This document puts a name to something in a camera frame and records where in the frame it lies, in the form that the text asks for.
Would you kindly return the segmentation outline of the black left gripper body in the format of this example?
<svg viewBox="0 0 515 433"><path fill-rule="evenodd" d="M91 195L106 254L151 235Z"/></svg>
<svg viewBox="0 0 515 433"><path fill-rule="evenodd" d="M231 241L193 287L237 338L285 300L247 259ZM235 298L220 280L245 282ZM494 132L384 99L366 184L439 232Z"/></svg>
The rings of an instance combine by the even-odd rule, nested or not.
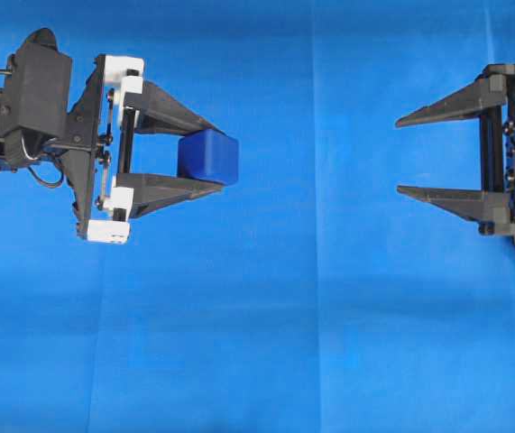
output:
<svg viewBox="0 0 515 433"><path fill-rule="evenodd" d="M110 193L99 199L109 218L91 217L95 204L96 163L100 158L107 158L103 150L105 143L99 139L99 123L105 87L114 89L112 103L119 109L124 107L127 92L143 92L144 60L101 54L95 63L85 90L67 116L66 133L61 140L65 152L60 156L60 163L74 193L78 236L90 242L124 244L130 234L128 218L133 189L114 185Z"/></svg>

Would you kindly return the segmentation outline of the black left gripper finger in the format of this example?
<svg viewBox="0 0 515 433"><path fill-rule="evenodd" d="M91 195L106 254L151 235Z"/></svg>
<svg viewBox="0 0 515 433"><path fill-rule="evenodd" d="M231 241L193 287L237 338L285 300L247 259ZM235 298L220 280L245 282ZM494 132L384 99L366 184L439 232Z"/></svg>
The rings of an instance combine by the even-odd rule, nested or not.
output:
<svg viewBox="0 0 515 433"><path fill-rule="evenodd" d="M143 82L141 95L133 98L133 107L139 112L135 126L138 134L188 135L209 129L221 133L205 118L148 80Z"/></svg>
<svg viewBox="0 0 515 433"><path fill-rule="evenodd" d="M163 207L202 198L224 187L210 181L150 173L120 173L116 176L116 186L133 189L131 219L143 217Z"/></svg>

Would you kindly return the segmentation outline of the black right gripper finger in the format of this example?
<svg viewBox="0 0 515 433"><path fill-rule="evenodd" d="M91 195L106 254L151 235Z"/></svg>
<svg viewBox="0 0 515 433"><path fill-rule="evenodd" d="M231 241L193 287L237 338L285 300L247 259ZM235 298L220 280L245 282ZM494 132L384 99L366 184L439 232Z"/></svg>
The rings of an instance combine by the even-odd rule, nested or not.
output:
<svg viewBox="0 0 515 433"><path fill-rule="evenodd" d="M440 207L462 219L476 222L481 235L509 235L509 195L470 189L437 189L398 186L397 192Z"/></svg>
<svg viewBox="0 0 515 433"><path fill-rule="evenodd" d="M472 84L430 106L406 115L396 127L465 120L480 116L484 110L501 107L507 102L507 79L502 74L478 78Z"/></svg>

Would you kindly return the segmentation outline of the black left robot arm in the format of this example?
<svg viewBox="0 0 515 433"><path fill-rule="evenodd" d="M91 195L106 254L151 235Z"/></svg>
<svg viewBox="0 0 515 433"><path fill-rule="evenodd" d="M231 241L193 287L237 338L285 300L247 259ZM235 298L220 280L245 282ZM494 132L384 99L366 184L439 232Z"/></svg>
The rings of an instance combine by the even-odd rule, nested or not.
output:
<svg viewBox="0 0 515 433"><path fill-rule="evenodd" d="M1 70L0 171L52 163L72 188L78 235L122 244L133 219L237 180L238 144L143 77L140 58L100 55L70 105L72 61L26 43ZM175 176L131 169L137 134L179 137Z"/></svg>

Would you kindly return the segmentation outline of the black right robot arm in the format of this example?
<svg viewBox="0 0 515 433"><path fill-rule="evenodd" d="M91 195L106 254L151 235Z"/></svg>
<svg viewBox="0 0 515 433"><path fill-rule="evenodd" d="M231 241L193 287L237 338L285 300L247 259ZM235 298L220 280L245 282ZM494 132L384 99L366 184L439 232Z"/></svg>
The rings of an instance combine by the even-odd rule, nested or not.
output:
<svg viewBox="0 0 515 433"><path fill-rule="evenodd" d="M480 189L399 186L397 191L477 223L481 235L508 236L515 245L515 64L489 64L472 84L395 124L474 118L480 125Z"/></svg>

